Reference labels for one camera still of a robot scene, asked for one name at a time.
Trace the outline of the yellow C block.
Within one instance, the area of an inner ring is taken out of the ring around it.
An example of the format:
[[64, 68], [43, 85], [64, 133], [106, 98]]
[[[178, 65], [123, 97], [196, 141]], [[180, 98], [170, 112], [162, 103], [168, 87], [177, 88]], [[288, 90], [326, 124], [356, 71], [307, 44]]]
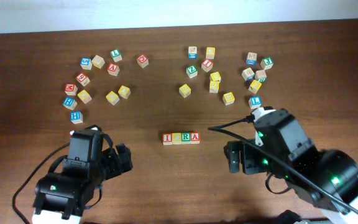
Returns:
[[182, 144], [181, 133], [172, 134], [172, 144]]

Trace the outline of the green R block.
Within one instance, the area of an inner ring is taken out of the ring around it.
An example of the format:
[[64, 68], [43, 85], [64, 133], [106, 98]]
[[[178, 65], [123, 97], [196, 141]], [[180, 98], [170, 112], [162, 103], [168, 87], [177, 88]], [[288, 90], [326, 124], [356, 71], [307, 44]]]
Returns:
[[182, 132], [181, 133], [181, 143], [182, 144], [190, 144], [191, 143], [191, 133]]

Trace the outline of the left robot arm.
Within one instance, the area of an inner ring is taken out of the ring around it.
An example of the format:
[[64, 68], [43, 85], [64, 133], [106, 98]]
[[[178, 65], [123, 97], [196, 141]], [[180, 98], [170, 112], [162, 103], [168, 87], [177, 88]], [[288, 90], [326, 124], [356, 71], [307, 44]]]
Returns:
[[67, 155], [59, 157], [35, 187], [32, 223], [79, 224], [94, 191], [103, 182], [132, 170], [131, 151], [113, 145], [97, 125], [71, 132]]

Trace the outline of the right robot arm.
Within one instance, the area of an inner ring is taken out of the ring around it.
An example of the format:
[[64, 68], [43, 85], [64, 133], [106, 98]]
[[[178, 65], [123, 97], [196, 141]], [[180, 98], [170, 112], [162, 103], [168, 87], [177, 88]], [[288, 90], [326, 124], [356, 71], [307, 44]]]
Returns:
[[283, 179], [287, 190], [333, 223], [358, 223], [358, 165], [353, 158], [337, 149], [318, 150], [285, 109], [257, 108], [245, 121], [254, 125], [255, 137], [226, 144], [230, 172]]

